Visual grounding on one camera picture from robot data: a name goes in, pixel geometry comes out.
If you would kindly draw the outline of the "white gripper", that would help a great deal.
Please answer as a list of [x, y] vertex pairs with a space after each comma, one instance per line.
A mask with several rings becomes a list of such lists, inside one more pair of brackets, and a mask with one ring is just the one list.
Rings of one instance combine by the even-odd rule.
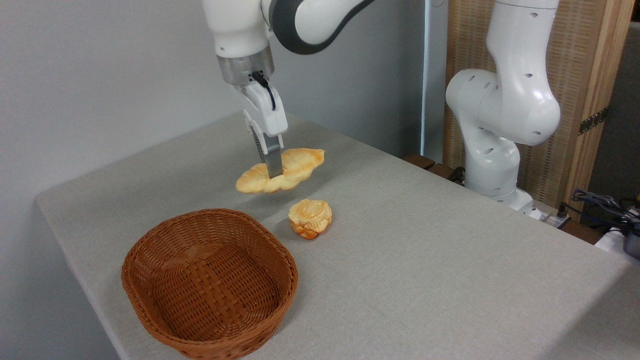
[[[278, 91], [257, 82], [236, 85], [235, 90], [243, 108], [247, 132], [253, 137], [260, 161], [266, 164], [268, 177], [281, 176], [284, 172], [281, 134], [288, 130], [288, 120]], [[261, 133], [261, 142], [255, 130]]]

